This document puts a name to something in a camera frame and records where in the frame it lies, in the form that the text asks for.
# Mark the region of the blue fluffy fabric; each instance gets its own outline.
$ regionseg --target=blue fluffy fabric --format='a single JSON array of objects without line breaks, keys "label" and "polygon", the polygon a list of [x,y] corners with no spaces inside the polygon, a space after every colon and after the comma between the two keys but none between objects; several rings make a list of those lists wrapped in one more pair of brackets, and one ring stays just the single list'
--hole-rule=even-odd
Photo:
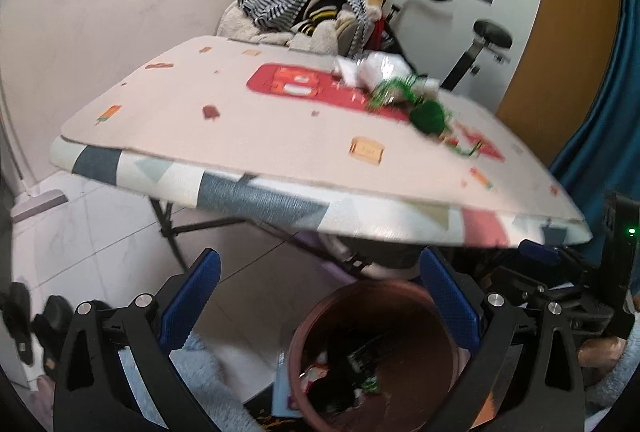
[{"label": "blue fluffy fabric", "polygon": [[[222,381],[218,359],[191,333],[184,347],[169,355],[176,370],[198,403],[222,432],[263,432],[231,389]],[[122,367],[142,415],[166,427],[146,389],[129,348],[120,351]]]}]

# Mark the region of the table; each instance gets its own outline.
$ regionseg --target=table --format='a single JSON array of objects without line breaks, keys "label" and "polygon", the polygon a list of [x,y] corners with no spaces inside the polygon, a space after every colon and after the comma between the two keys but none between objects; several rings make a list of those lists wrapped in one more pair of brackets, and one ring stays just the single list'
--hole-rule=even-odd
[{"label": "table", "polygon": [[[220,43],[215,39],[202,37],[177,48],[185,44],[200,47],[205,43]],[[256,50],[257,53],[273,51],[270,46],[252,47],[260,48]],[[174,50],[152,62],[173,61],[166,56]],[[282,48],[278,48],[278,51],[286,52]],[[318,56],[300,55],[299,52],[295,56],[296,62],[305,62],[305,59],[310,62],[319,61]],[[501,131],[506,131],[485,110],[482,117],[485,123],[493,123]],[[513,135],[510,138],[519,142]],[[522,142],[519,142],[518,148],[519,152],[529,152]],[[132,150],[82,144],[62,136],[53,142],[50,160],[69,172],[149,196],[161,223],[162,233],[182,264],[184,260],[175,243],[175,235],[247,219],[269,225],[272,230],[274,227],[292,228],[391,242],[445,246],[513,248],[524,239],[569,245],[587,242],[591,238],[588,225],[575,207],[571,216],[564,217],[547,216],[544,213],[532,216],[502,210],[480,210],[471,206],[443,203],[441,200],[416,201],[341,187],[305,184],[272,176],[235,173],[228,168],[210,168]],[[544,170],[542,164],[534,158],[531,162]],[[560,186],[555,195],[564,196],[566,202],[570,203]],[[189,208],[225,212],[229,217],[212,223],[174,228],[170,220],[170,206],[168,209],[162,208],[158,200]]]}]

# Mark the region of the curtain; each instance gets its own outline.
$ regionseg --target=curtain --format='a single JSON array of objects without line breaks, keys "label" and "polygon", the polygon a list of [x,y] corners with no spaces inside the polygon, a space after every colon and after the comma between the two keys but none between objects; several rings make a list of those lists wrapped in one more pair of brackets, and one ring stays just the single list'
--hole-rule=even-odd
[{"label": "curtain", "polygon": [[[604,191],[640,200],[640,0],[622,0],[609,67],[584,123],[550,170],[584,213],[593,240],[581,249],[600,261]],[[632,290],[640,290],[636,264]]]}]

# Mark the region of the tile floor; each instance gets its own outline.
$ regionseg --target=tile floor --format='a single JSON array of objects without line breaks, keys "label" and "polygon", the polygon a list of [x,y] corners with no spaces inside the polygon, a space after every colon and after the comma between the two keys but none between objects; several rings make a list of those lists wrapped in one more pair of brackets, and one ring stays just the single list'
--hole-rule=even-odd
[{"label": "tile floor", "polygon": [[[52,294],[74,308],[91,299],[123,306],[180,273],[148,199],[64,171],[40,184],[41,191],[53,188],[69,202],[14,225],[12,276],[30,288],[32,313]],[[216,217],[176,210],[175,224]],[[245,401],[273,381],[282,326],[302,320],[342,282],[312,256],[248,224],[182,234],[178,242],[189,261],[207,246],[222,258],[222,281],[195,329]],[[34,346],[36,362],[26,367],[31,385],[42,373],[37,340]]]}]

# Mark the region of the silver screw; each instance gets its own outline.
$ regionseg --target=silver screw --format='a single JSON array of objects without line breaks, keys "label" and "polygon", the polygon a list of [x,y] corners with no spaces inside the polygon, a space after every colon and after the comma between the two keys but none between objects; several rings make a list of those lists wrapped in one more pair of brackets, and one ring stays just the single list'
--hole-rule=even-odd
[{"label": "silver screw", "polygon": [[560,313],[562,313],[562,308],[560,307],[560,304],[558,302],[549,302],[547,308],[554,315],[559,315]]},{"label": "silver screw", "polygon": [[91,303],[90,302],[82,302],[78,306],[78,309],[76,309],[76,311],[78,311],[79,315],[87,314],[89,311],[91,311]]},{"label": "silver screw", "polygon": [[494,307],[500,307],[504,304],[504,297],[497,293],[491,293],[486,299]]},{"label": "silver screw", "polygon": [[136,297],[136,306],[147,307],[149,304],[151,304],[152,300],[153,299],[151,298],[151,295],[143,293],[142,295],[138,295]]}]

